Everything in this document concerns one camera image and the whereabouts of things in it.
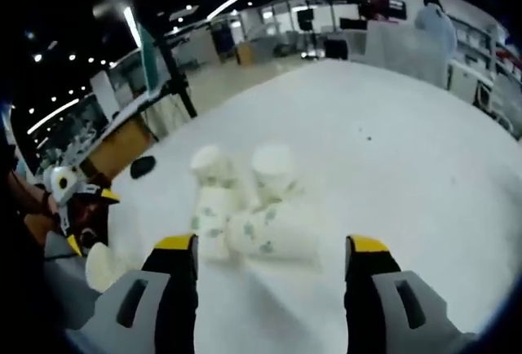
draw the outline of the person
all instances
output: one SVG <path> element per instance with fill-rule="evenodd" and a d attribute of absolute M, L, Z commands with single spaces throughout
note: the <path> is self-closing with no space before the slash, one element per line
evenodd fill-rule
<path fill-rule="evenodd" d="M 440 43 L 448 60 L 453 58 L 457 50 L 457 33 L 439 0 L 424 0 L 424 7 L 415 18 L 415 27 L 428 32 Z"/>
<path fill-rule="evenodd" d="M 0 121 L 6 335 L 16 340 L 13 349 L 18 352 L 25 348 L 68 352 L 59 328 L 59 307 L 43 276 L 43 249 L 23 220 L 28 213 L 52 216 L 58 207 L 50 193 L 27 183 L 14 166 L 14 149 L 7 143 Z"/>

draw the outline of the white lab coat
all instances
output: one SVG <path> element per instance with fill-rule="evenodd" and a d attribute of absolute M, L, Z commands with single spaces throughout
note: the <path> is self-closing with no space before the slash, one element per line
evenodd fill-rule
<path fill-rule="evenodd" d="M 444 48 L 448 60 L 453 58 L 457 50 L 457 34 L 453 22 L 440 7 L 428 3 L 415 18 L 415 27 L 428 32 Z"/>

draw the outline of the white tablecloth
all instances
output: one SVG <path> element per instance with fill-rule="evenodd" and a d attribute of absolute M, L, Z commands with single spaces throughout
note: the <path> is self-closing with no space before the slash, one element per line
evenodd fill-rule
<path fill-rule="evenodd" d="M 248 153 L 268 140 L 293 149 L 322 195 L 328 219 L 317 224 L 338 234 L 327 245 L 330 256 L 343 258 L 349 233 L 377 237 L 448 302 L 459 329 L 478 331 L 488 322 L 520 261 L 520 146 L 448 92 L 362 64 L 304 66 L 155 145 L 147 153 L 157 159 L 153 172 L 133 180 L 126 170 L 114 182 L 122 203 L 110 211 L 112 247 L 143 260 L 156 241 L 189 230 L 197 185 L 188 165 L 201 146 Z M 325 285 L 325 297 L 342 307 L 343 278 Z M 305 295 L 291 277 L 287 289 Z M 203 263 L 198 293 L 202 354 L 346 350 L 342 325 L 331 329 L 336 336 L 309 334 L 309 321 L 285 313 L 248 274 Z M 302 303 L 303 317 L 314 320 L 317 300 Z"/>

